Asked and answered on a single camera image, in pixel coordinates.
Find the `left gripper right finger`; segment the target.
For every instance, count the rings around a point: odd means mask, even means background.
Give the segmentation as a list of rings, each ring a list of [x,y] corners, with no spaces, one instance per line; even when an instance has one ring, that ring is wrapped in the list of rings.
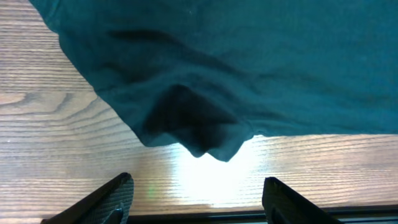
[[[262,206],[270,224],[343,224],[275,177],[264,181]]]

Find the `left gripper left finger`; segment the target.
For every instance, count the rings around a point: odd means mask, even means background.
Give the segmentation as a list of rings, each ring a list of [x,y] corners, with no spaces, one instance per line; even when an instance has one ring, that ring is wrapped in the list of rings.
[[[134,180],[123,172],[42,224],[126,224],[134,195]]]

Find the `black t-shirt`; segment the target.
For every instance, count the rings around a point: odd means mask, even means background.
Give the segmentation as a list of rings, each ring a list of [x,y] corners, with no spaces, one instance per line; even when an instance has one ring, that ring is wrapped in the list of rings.
[[[396,1],[33,6],[145,146],[226,162],[255,135],[397,132]]]

